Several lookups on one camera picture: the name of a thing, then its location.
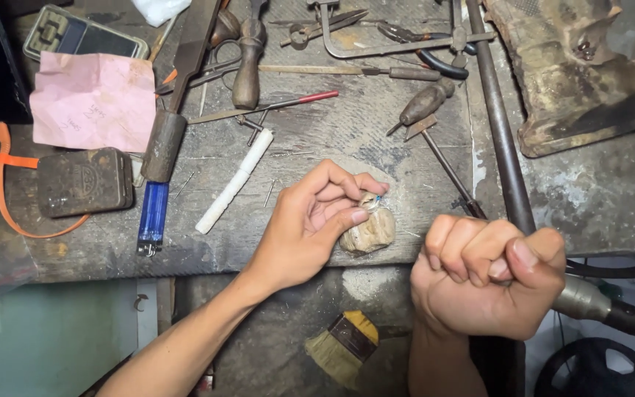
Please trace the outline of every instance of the wooden handle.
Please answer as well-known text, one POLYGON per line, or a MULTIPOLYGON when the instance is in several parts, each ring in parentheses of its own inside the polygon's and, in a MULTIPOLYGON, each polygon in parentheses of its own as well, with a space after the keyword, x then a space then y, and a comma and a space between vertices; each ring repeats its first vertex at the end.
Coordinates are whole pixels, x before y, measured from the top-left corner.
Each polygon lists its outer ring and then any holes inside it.
POLYGON ((237 109, 254 110, 259 102, 259 57, 264 51, 266 27, 258 19, 241 24, 241 63, 234 78, 232 103, 237 109))

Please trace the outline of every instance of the pliers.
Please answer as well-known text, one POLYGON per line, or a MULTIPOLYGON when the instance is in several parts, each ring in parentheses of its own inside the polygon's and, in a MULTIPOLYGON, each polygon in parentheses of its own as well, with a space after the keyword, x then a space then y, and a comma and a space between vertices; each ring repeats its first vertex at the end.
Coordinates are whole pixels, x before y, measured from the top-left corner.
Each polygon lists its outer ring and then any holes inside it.
MULTIPOLYGON (((420 42, 424 40, 436 40, 436 39, 444 39, 446 37, 450 37, 449 33, 414 33, 409 31, 408 29, 401 28, 400 26, 391 25, 386 22, 377 22, 376 28, 389 39, 400 42, 420 42)), ((464 47, 464 52, 470 55, 477 55, 477 47, 472 43, 467 43, 464 47)), ((445 63, 435 57, 428 50, 416 50, 416 54, 421 61, 425 62, 430 68, 439 71, 443 76, 450 78, 457 78, 459 80, 464 80, 469 76, 469 71, 465 68, 454 67, 450 64, 445 63)))

